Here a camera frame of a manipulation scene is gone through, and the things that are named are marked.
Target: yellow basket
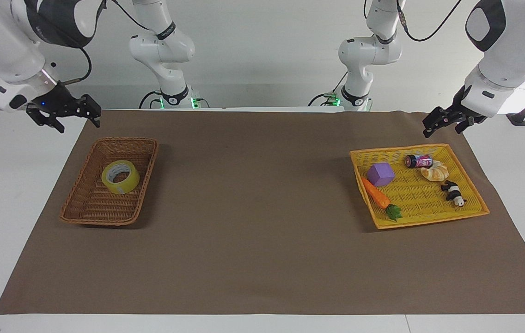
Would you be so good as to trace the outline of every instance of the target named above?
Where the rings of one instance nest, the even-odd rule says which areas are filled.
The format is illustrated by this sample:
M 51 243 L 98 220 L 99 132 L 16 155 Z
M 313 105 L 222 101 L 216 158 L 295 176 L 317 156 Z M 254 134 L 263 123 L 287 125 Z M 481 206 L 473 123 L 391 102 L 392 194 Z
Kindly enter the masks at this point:
M 408 154 L 428 154 L 434 160 L 443 162 L 449 171 L 448 180 L 457 183 L 462 197 L 466 200 L 465 205 L 456 207 L 453 202 L 446 201 L 447 192 L 441 190 L 442 183 L 428 181 L 421 175 L 420 169 L 406 167 L 404 159 Z M 359 190 L 378 229 L 425 225 L 490 213 L 478 190 L 447 144 L 353 150 L 350 155 Z M 389 162 L 396 175 L 391 183 L 379 187 L 379 190 L 390 198 L 392 204 L 402 209 L 403 217 L 397 222 L 390 220 L 385 210 L 379 208 L 373 199 L 369 198 L 361 182 L 362 177 L 367 177 L 370 167 L 379 162 Z

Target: yellow tape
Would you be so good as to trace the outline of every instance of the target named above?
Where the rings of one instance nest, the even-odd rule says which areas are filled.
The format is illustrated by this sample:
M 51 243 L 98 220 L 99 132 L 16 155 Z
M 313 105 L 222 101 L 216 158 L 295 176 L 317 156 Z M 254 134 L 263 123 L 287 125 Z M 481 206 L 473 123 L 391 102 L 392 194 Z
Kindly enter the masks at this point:
M 121 173 L 129 173 L 129 175 L 119 183 L 113 183 L 115 177 Z M 102 171 L 102 183 L 114 194 L 125 194 L 133 191 L 140 183 L 140 173 L 128 160 L 116 160 Z

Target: toy panda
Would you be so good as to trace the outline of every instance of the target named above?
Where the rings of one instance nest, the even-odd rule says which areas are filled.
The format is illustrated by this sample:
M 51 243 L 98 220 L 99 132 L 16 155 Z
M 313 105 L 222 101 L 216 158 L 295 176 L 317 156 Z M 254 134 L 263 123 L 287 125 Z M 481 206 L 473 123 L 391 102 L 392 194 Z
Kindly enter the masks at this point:
M 462 198 L 462 193 L 459 191 L 459 186 L 456 183 L 447 180 L 446 184 L 441 186 L 441 190 L 448 192 L 446 200 L 453 200 L 453 203 L 458 207 L 464 206 L 464 198 Z

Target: purple block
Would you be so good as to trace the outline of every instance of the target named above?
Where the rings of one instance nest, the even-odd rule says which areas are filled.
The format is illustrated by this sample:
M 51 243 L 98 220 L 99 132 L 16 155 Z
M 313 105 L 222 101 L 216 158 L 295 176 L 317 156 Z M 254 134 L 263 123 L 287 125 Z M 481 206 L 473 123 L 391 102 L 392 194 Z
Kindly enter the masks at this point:
M 394 170 L 389 163 L 376 163 L 367 171 L 367 179 L 375 186 L 386 186 L 394 179 Z

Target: basket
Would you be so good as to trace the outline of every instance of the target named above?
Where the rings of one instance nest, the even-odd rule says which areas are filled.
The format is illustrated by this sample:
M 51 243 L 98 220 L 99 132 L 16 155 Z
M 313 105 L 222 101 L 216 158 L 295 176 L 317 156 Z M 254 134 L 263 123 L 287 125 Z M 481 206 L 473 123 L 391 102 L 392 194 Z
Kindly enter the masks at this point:
M 429 154 L 434 160 L 444 162 L 449 171 L 449 181 L 457 183 L 466 200 L 463 207 L 446 201 L 447 192 L 441 190 L 441 184 L 431 182 L 421 175 L 420 169 L 411 169 L 404 164 L 408 154 Z M 425 225 L 429 223 L 452 221 L 490 213 L 478 190 L 466 174 L 449 145 L 434 144 L 398 148 L 379 148 L 353 150 L 350 153 L 359 190 L 372 214 L 378 229 L 400 228 Z M 389 162 L 394 170 L 394 180 L 379 187 L 392 204 L 402 209 L 402 218 L 392 221 L 385 210 L 379 208 L 370 199 L 361 177 L 367 177 L 367 171 L 374 163 Z
M 146 196 L 158 153 L 154 139 L 107 137 L 92 145 L 60 218 L 77 225 L 123 226 L 134 223 Z M 128 160 L 140 174 L 139 185 L 127 194 L 113 194 L 102 183 L 104 168 L 116 160 Z

